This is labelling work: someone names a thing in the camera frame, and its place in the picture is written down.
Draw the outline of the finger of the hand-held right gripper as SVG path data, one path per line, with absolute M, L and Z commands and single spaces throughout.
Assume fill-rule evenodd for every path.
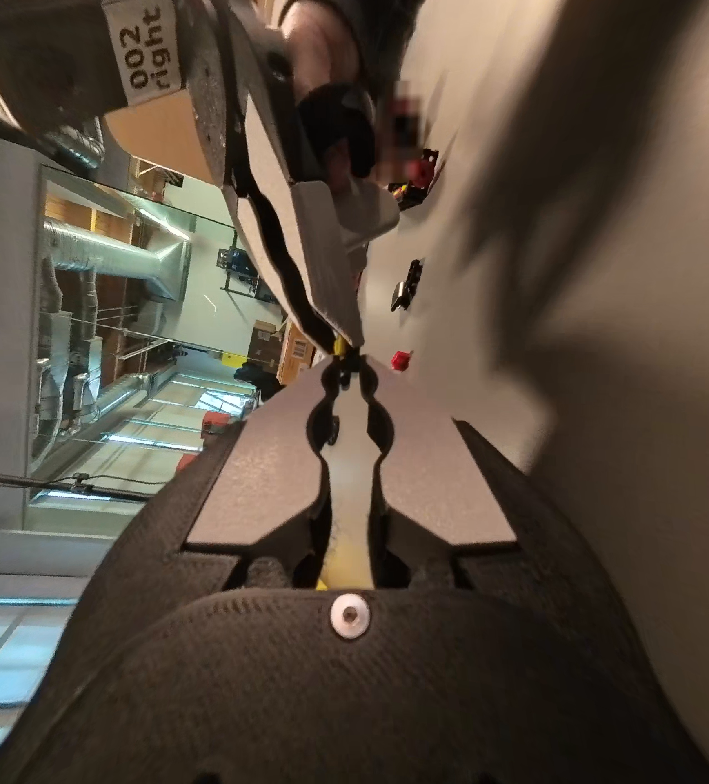
M 270 103 L 249 96 L 244 142 L 244 239 L 279 302 L 322 350 L 341 336 L 364 342 L 347 250 L 324 166 L 297 122 L 277 123 Z
M 332 354 L 338 335 L 338 240 L 326 183 L 279 183 L 277 203 L 224 184 L 231 218 L 262 279 L 311 342 Z

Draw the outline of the silver spiral ventilation duct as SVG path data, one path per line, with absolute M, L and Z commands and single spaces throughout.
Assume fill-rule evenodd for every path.
M 191 258 L 186 241 L 142 249 L 50 217 L 42 232 L 42 258 L 55 269 L 143 281 L 153 298 L 182 299 Z

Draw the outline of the wooden book stand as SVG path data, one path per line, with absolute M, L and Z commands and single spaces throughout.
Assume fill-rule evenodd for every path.
M 187 89 L 110 112 L 104 122 L 117 144 L 134 158 L 214 184 Z

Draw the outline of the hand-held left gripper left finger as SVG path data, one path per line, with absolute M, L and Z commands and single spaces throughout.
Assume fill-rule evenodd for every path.
M 321 452 L 338 395 L 332 358 L 302 372 L 246 420 L 187 536 L 188 546 L 327 546 Z

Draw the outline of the person's right hand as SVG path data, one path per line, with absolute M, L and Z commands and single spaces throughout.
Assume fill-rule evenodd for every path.
M 358 79 L 356 44 L 333 8 L 320 2 L 293 2 L 279 27 L 292 65 L 296 104 L 326 84 Z

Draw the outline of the red yellow black brick model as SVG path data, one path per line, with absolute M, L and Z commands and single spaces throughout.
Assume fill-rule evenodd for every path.
M 425 148 L 421 158 L 410 162 L 408 180 L 390 182 L 387 190 L 392 194 L 401 212 L 420 206 L 436 181 L 438 150 Z

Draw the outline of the black brick block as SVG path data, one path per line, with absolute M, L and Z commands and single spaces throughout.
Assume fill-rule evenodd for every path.
M 321 383 L 329 397 L 337 397 L 342 391 L 349 390 L 358 379 L 363 364 L 359 348 L 348 350 L 343 355 L 331 355 L 322 364 Z

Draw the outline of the stack of cardboard boxes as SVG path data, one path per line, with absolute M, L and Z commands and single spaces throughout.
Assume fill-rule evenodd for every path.
M 249 343 L 247 358 L 249 363 L 261 367 L 266 372 L 277 375 L 283 350 L 283 332 L 276 325 L 256 320 Z

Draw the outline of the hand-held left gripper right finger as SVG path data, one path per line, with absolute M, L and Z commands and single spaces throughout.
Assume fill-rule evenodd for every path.
M 516 545 L 516 533 L 452 417 L 374 358 L 360 362 L 373 467 L 373 556 L 457 556 Z

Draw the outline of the black work table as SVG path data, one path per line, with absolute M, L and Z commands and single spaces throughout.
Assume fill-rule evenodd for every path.
M 258 285 L 260 283 L 260 275 L 257 269 L 257 275 L 255 277 L 249 277 L 246 275 L 237 274 L 229 268 L 231 249 L 235 248 L 240 249 L 234 245 L 229 248 L 219 249 L 218 255 L 216 257 L 216 266 L 224 273 L 224 283 L 222 289 L 225 292 L 230 292 L 239 296 L 247 296 L 251 299 L 254 299 L 256 298 Z

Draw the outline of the person's right forearm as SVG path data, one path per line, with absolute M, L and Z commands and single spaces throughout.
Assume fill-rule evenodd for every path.
M 379 102 L 397 81 L 402 59 L 416 27 L 422 1 L 311 1 L 333 8 L 356 44 L 360 71 L 354 82 L 363 85 L 374 102 Z M 279 25 L 293 2 L 285 2 Z

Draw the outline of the black upright stand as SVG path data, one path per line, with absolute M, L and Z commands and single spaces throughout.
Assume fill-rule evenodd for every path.
M 153 495 L 142 492 L 100 487 L 94 482 L 94 480 L 99 477 L 104 478 L 104 475 L 99 476 L 76 473 L 71 476 L 60 477 L 53 480 L 41 480 L 0 474 L 0 488 L 35 489 L 47 493 L 65 493 L 81 498 L 90 497 L 117 500 L 126 503 L 147 503 L 153 498 Z

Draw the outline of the orange cardboard toy box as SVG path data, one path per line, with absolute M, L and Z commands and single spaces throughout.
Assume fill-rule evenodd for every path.
M 287 321 L 281 344 L 277 380 L 286 387 L 313 364 L 316 347 L 291 320 Z

